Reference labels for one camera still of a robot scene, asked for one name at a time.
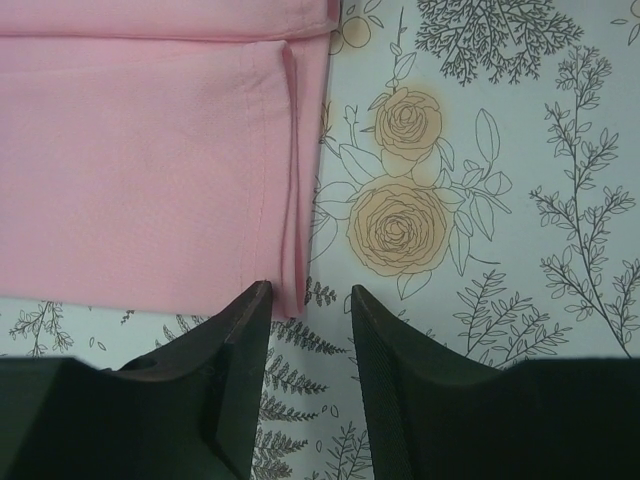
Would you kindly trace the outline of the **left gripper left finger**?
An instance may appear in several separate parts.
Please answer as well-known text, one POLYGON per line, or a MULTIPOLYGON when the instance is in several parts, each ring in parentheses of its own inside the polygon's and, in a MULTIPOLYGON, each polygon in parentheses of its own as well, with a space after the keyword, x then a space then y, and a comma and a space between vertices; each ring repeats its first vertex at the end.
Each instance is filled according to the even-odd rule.
POLYGON ((246 479, 257 431, 270 283, 256 282, 189 332, 121 367, 132 387, 128 479, 246 479))

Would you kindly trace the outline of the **pink t shirt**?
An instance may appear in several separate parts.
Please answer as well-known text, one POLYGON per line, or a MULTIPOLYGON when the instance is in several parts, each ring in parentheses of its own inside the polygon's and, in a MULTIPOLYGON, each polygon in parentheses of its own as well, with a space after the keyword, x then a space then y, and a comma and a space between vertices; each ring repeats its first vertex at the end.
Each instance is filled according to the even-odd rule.
POLYGON ((336 1, 5 1, 1 293, 301 313, 336 1))

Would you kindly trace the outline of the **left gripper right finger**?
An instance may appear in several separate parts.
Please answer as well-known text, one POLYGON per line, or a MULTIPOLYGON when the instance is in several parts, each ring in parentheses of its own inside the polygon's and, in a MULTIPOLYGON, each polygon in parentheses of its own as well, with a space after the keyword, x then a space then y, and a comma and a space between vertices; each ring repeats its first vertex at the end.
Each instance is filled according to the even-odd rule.
POLYGON ((404 323, 362 285, 352 289, 351 322, 376 478, 462 477, 465 402, 498 370, 404 323))

